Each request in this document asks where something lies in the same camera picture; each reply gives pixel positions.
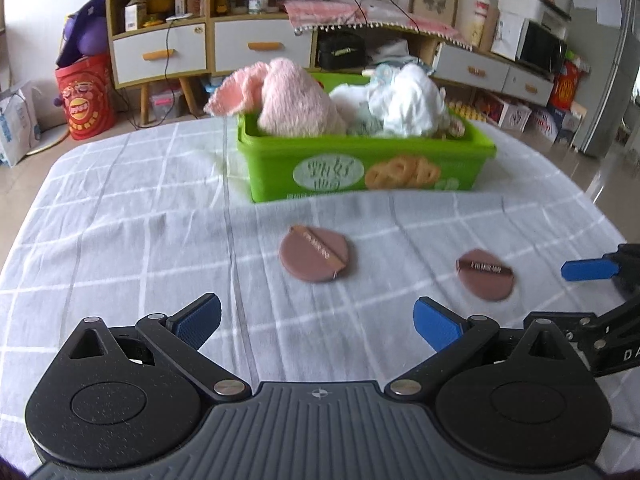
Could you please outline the white paper shopping bag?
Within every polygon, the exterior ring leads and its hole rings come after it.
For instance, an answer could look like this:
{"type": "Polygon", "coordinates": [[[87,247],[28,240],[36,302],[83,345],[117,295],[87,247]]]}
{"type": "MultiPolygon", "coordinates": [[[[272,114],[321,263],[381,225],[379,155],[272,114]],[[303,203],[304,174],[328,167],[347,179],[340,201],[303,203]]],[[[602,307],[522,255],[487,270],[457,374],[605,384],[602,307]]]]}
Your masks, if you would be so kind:
{"type": "Polygon", "coordinates": [[[29,80],[1,92],[1,162],[15,167],[39,143],[34,100],[29,80]]]}

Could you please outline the yellow egg tray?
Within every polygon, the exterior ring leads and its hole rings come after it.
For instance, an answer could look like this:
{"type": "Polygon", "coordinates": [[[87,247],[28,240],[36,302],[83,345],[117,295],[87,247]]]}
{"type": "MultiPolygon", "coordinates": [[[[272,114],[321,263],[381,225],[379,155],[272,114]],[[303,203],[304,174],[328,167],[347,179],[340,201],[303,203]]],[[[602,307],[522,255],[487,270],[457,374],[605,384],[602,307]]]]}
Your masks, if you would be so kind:
{"type": "Polygon", "coordinates": [[[458,116],[466,120],[477,120],[478,122],[487,122],[487,118],[475,107],[462,101],[448,101],[449,109],[458,116]]]}

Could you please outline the green plastic storage bin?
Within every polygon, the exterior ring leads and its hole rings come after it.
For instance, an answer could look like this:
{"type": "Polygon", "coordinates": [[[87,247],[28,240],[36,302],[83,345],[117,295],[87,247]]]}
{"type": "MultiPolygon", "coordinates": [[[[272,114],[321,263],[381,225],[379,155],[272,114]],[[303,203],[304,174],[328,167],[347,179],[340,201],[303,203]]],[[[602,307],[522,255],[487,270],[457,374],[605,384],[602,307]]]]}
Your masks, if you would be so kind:
{"type": "Polygon", "coordinates": [[[238,119],[238,148],[256,203],[376,190],[467,191],[497,153],[485,133],[462,119],[459,139],[319,136],[282,139],[259,130],[255,114],[238,119]]]}

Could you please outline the low wooden tv console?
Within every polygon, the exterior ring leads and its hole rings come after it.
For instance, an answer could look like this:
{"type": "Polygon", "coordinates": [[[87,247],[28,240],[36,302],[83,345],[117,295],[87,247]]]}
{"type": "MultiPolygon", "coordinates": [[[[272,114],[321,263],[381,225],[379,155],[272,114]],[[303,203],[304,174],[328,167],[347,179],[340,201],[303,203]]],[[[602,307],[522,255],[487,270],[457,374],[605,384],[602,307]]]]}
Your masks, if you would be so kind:
{"type": "Polygon", "coordinates": [[[566,52],[566,47],[559,47],[552,70],[545,72],[535,65],[483,52],[442,35],[394,25],[321,25],[314,34],[320,41],[340,32],[362,38],[368,47],[387,40],[405,40],[409,54],[431,66],[433,77],[442,84],[494,92],[538,106],[548,104],[566,52]]]}

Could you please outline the pink fluffy towel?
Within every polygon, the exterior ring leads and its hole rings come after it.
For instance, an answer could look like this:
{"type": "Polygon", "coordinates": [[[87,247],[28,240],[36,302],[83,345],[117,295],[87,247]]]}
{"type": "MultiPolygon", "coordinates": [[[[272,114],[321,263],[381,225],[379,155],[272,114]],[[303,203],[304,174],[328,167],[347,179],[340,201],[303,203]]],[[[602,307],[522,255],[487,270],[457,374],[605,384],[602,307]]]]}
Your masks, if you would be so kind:
{"type": "Polygon", "coordinates": [[[344,136],[346,122],[319,81],[289,58],[245,66],[224,78],[204,112],[255,114],[260,131],[277,138],[344,136]]]}

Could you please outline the wooden cabinet with drawers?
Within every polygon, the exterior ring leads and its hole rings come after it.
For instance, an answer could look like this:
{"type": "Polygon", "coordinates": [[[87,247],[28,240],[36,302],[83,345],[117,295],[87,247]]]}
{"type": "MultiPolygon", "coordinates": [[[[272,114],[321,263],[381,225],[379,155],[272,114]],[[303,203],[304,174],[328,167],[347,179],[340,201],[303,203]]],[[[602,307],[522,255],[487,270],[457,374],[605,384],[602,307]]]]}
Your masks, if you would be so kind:
{"type": "Polygon", "coordinates": [[[178,84],[198,116],[191,80],[224,76],[285,56],[310,70],[313,32],[298,34],[277,0],[276,12],[249,14],[247,0],[105,0],[114,87],[140,91],[140,124],[149,122],[153,84],[178,84]]]}

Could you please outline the silver refrigerator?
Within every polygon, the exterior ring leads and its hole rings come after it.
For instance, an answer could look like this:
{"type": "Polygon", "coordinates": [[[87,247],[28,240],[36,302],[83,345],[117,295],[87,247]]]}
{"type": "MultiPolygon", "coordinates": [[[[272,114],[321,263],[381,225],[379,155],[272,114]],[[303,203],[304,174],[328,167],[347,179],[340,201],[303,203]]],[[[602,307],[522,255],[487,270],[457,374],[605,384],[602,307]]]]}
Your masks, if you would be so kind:
{"type": "Polygon", "coordinates": [[[574,137],[582,154],[610,149],[639,69],[639,0],[570,0],[568,46],[589,65],[575,101],[586,109],[574,137]]]}

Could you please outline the pink table runner cloth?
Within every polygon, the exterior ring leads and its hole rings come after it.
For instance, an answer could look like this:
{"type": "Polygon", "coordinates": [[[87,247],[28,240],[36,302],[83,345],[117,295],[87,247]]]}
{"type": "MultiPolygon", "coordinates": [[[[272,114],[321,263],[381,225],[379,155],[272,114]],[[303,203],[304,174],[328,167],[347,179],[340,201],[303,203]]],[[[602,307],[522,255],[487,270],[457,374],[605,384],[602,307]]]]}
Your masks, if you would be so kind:
{"type": "Polygon", "coordinates": [[[397,6],[367,6],[364,3],[340,3],[321,0],[284,0],[294,30],[337,30],[340,28],[392,28],[427,37],[437,37],[456,47],[471,50],[457,29],[431,18],[420,18],[397,6]]]}

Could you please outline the brown round powder puff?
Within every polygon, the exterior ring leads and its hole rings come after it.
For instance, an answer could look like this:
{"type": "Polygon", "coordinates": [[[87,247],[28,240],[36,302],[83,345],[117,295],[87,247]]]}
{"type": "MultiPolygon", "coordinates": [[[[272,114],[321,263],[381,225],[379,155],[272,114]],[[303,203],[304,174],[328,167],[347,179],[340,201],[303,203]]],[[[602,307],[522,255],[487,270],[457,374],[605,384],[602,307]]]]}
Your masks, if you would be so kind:
{"type": "Polygon", "coordinates": [[[318,226],[291,226],[279,247],[279,259],[289,274],[309,283],[335,280],[349,265],[344,235],[318,226]]]}

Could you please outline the white rabbit plush toy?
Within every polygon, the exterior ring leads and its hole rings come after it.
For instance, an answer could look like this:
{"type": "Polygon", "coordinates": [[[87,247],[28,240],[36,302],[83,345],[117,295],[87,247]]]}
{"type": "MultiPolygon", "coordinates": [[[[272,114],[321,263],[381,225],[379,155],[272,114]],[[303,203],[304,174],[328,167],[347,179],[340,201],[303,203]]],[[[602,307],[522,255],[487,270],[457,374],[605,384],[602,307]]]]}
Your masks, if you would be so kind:
{"type": "Polygon", "coordinates": [[[465,135],[465,123],[456,114],[449,115],[448,122],[439,130],[439,134],[443,139],[461,139],[465,135]]]}

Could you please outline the white checked tablecloth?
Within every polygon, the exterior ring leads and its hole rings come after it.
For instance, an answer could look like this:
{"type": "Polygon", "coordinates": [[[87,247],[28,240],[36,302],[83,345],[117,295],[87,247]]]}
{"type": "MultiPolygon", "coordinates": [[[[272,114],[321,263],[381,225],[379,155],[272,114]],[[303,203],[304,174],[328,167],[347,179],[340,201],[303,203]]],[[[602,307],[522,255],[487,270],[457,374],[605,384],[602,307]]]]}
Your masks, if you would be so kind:
{"type": "Polygon", "coordinates": [[[206,356],[264,380],[386,384],[430,355],[416,300],[504,326],[533,311],[603,313],[607,281],[569,283],[564,262],[612,252],[620,232],[541,154],[488,128],[497,155],[462,192],[359,192],[254,204],[231,119],[89,143],[51,168],[1,272],[1,454],[38,466],[24,411],[58,348],[87,316],[130,326],[206,292],[222,320],[206,356]],[[282,266],[291,226],[340,233],[349,265],[309,283],[282,266]],[[510,266],[512,294],[472,295],[456,261],[480,248],[510,266]]]}

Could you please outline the black bag on shelf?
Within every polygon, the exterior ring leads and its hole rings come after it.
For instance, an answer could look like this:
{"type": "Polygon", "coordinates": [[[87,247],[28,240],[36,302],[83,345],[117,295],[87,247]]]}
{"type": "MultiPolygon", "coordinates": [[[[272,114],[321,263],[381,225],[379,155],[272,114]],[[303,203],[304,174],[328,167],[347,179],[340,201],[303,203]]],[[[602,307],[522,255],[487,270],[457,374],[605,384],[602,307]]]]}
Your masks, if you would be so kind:
{"type": "Polygon", "coordinates": [[[317,66],[322,70],[336,72],[363,68],[367,60],[366,43],[362,37],[340,30],[319,32],[317,66]]]}

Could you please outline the red printed bucket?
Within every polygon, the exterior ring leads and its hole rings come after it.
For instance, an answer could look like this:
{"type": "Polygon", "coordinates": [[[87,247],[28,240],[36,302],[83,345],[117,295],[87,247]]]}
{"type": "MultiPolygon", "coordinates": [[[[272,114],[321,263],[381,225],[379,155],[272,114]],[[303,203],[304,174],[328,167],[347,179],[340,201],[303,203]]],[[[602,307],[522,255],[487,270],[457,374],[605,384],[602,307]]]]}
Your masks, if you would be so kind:
{"type": "Polygon", "coordinates": [[[74,140],[93,138],[115,125],[108,53],[85,56],[70,66],[57,68],[54,73],[58,97],[74,140]]]}

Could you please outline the purple plush toy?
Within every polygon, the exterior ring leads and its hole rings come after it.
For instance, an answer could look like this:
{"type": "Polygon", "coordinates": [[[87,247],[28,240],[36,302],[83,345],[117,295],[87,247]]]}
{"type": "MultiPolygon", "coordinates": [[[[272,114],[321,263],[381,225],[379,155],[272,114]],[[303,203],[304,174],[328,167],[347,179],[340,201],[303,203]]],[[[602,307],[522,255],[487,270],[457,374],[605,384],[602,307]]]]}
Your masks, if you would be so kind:
{"type": "Polygon", "coordinates": [[[63,29],[63,47],[56,65],[71,66],[81,58],[107,51],[106,1],[89,0],[67,18],[63,29]]]}

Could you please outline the white cloth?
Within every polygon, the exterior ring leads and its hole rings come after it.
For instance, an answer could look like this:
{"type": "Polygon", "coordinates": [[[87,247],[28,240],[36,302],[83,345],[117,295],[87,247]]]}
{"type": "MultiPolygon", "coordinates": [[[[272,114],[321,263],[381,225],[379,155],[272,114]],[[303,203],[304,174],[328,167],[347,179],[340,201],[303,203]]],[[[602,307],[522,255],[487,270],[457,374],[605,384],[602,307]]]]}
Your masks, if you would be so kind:
{"type": "Polygon", "coordinates": [[[350,136],[431,138],[454,125],[445,92],[418,64],[382,64],[367,84],[340,84],[329,97],[350,136]]]}

